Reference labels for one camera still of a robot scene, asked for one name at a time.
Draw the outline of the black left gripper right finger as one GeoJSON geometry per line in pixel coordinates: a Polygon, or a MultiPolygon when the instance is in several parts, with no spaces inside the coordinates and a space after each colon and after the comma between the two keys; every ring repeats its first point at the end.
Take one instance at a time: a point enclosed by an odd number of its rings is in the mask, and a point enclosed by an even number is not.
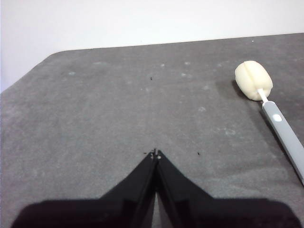
{"type": "Polygon", "coordinates": [[[158,194],[175,228],[299,228],[285,203],[263,198],[214,198],[185,177],[160,151],[158,194]]]}

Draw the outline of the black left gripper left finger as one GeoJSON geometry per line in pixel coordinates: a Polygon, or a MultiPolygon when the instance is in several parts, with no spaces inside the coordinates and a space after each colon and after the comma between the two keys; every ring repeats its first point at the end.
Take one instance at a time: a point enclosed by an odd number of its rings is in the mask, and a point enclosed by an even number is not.
{"type": "Polygon", "coordinates": [[[140,227],[153,198],[157,156],[150,152],[120,183],[97,199],[45,200],[26,206],[14,228],[140,227]]]}

